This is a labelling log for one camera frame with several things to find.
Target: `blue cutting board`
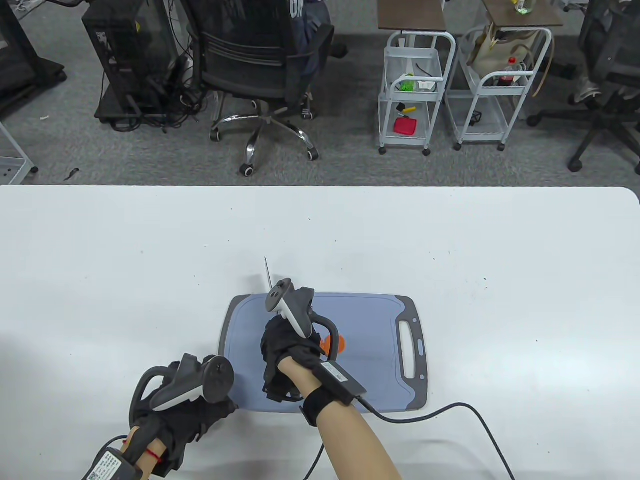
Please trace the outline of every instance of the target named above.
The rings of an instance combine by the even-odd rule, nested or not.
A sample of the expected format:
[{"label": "blue cutting board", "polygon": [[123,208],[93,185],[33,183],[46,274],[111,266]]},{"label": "blue cutting board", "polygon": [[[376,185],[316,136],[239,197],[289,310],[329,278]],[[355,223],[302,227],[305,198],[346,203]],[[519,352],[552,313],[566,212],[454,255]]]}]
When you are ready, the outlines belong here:
[{"label": "blue cutting board", "polygon": [[[265,363],[260,340],[273,314],[266,294],[231,301],[223,326],[219,355],[229,359],[236,379],[229,396],[245,410],[300,412],[300,403],[274,402],[262,391]],[[337,362],[367,389],[365,398],[380,412],[418,410],[427,401],[427,360],[422,327],[413,301],[394,295],[316,293],[314,311],[331,319],[346,348]],[[415,375],[404,374],[399,322],[411,329]],[[323,340],[327,330],[314,325]]]}]

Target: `power adapter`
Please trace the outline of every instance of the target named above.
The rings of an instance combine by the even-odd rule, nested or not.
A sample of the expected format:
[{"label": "power adapter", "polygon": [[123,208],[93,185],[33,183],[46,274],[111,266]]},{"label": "power adapter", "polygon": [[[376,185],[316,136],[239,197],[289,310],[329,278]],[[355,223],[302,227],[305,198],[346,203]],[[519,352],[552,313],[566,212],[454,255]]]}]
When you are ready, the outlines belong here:
[{"label": "power adapter", "polygon": [[367,390],[354,377],[333,360],[321,362],[312,373],[324,388],[345,405],[350,405],[354,398],[367,393]]}]

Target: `white table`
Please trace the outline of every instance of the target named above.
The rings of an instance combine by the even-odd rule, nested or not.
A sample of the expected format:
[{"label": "white table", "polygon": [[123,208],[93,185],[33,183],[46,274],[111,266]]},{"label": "white table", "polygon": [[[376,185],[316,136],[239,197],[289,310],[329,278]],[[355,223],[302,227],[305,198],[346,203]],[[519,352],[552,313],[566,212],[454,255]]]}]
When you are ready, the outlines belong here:
[{"label": "white table", "polygon": [[[80,480],[144,370],[216,351],[265,255],[296,285],[413,298],[423,413],[476,406],[519,480],[640,475],[630,191],[17,186],[0,228],[3,478]],[[368,418],[405,479],[507,478],[470,412]],[[170,478],[301,479],[319,446],[301,415],[238,412]]]}]

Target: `gray carpet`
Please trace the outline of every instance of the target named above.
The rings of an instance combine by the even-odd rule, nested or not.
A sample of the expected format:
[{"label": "gray carpet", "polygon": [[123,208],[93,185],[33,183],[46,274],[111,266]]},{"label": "gray carpet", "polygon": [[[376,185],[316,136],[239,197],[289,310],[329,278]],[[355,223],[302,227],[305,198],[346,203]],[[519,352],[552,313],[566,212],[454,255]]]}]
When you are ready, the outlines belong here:
[{"label": "gray carpet", "polygon": [[[24,150],[40,167],[25,183],[144,185],[347,185],[347,186],[624,186],[640,193],[634,174],[637,158],[609,136],[599,137],[583,157],[585,168],[565,168],[585,126],[544,121],[531,129],[518,122],[507,149],[495,145],[452,147],[446,118],[438,119],[432,154],[389,148],[378,155],[376,99],[383,68],[384,36],[351,35],[351,53],[331,59],[316,88],[321,116],[295,120],[316,142],[319,161],[306,160],[303,144],[274,127],[267,128],[257,151],[257,171],[238,175],[250,132],[223,131],[221,143],[209,141],[211,112],[200,123],[189,120],[168,134],[142,127],[116,133],[93,118],[102,69],[81,22],[86,6],[66,9],[46,4],[23,20],[39,54],[66,66],[68,81],[43,94],[6,121]],[[557,58],[577,60],[576,39],[559,37]],[[573,85],[550,77],[526,108],[563,107]],[[247,102],[227,104],[228,113],[249,112]],[[40,117],[49,116],[47,120]]]}]

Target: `hand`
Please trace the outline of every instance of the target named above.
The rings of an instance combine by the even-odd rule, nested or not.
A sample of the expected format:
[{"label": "hand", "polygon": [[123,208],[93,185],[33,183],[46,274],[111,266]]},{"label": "hand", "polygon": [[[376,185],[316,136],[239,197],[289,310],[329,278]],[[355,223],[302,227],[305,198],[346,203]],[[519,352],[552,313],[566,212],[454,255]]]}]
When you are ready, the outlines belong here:
[{"label": "hand", "polygon": [[[179,365],[180,362],[173,362],[169,368],[177,370]],[[153,411],[150,407],[151,398],[169,382],[171,379],[165,377],[159,389],[134,406],[130,425],[131,428],[138,426],[143,429],[146,424],[160,421],[162,428],[158,439],[166,446],[166,457],[163,456],[163,462],[154,469],[154,474],[160,476],[165,476],[168,472],[163,472],[164,469],[180,468],[186,445],[193,440],[199,442],[212,425],[237,410],[237,405],[229,397],[219,403],[208,403],[199,397],[193,402],[187,400],[161,412]]]},{"label": "hand", "polygon": [[266,326],[260,342],[262,358],[267,363],[264,371],[264,389],[267,396],[276,401],[298,401],[300,392],[292,379],[278,370],[287,357],[302,367],[312,370],[320,363],[320,335],[314,332],[308,339],[301,338],[291,324],[281,316],[272,318]]}]

